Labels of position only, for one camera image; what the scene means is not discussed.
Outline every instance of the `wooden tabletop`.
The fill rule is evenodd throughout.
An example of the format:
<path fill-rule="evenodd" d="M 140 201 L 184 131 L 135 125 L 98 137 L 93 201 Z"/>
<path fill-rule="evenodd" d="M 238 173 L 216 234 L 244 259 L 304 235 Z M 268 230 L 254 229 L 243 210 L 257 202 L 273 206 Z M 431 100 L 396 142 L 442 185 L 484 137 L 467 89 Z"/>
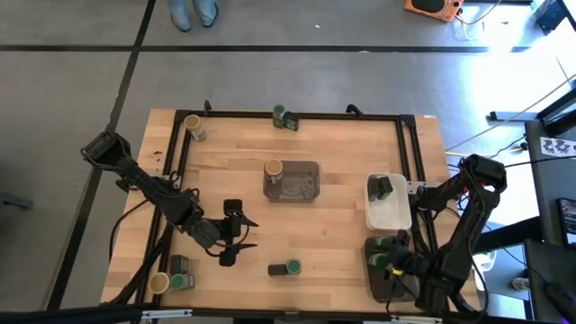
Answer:
<path fill-rule="evenodd" d="M 139 165 L 160 175 L 175 110 L 153 109 L 139 151 Z M 190 259 L 196 278 L 193 290 L 165 293 L 162 305 L 186 308 L 380 312 L 384 305 L 368 294 L 361 246 L 366 238 L 394 235 L 365 225 L 363 188 L 369 173 L 401 174 L 394 122 L 301 120 L 298 132 L 279 130 L 268 119 L 202 118 L 207 140 L 193 142 L 183 188 L 199 188 L 205 217 L 223 218 L 225 199 L 241 199 L 244 213 L 260 227 L 252 228 L 232 267 L 218 265 L 187 235 L 175 233 L 171 254 Z M 428 181 L 449 175 L 438 121 L 417 117 L 418 138 Z M 180 152 L 180 130 L 173 169 Z M 416 174 L 410 135 L 405 131 L 410 168 Z M 314 202 L 269 202 L 263 195 L 264 163 L 270 158 L 311 160 L 321 168 L 320 195 Z M 141 202 L 130 193 L 126 210 Z M 144 257 L 154 207 L 148 203 L 120 226 L 102 301 L 109 301 L 130 280 Z M 443 212 L 436 220 L 439 245 L 446 243 L 458 219 Z M 267 266 L 298 258 L 301 274 L 274 277 Z M 464 298 L 478 309 L 473 279 Z M 147 292 L 146 300 L 151 300 Z M 419 311 L 413 302 L 391 304 L 391 311 Z"/>

